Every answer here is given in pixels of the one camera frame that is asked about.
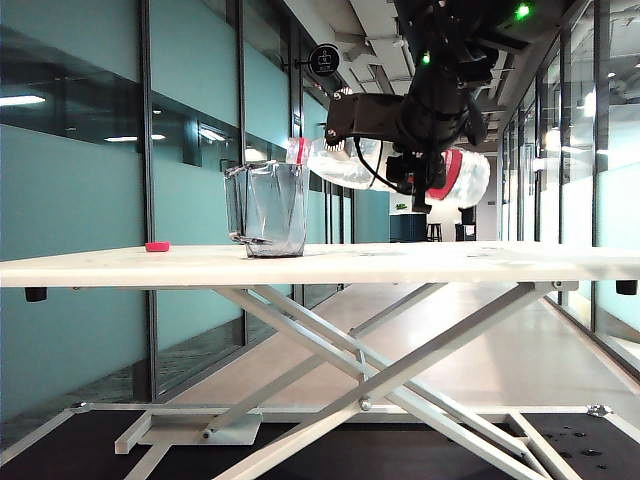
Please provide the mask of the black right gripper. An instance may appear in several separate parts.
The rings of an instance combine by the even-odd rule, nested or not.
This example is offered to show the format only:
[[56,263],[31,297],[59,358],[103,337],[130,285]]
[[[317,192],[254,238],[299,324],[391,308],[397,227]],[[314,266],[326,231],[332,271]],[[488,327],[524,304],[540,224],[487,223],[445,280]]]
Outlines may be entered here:
[[399,113],[399,150],[389,156],[386,180],[411,195],[412,210],[430,213],[426,192],[442,188],[446,166],[440,152],[463,136],[474,147],[487,137],[487,123],[476,101],[492,81],[492,62],[419,62]]

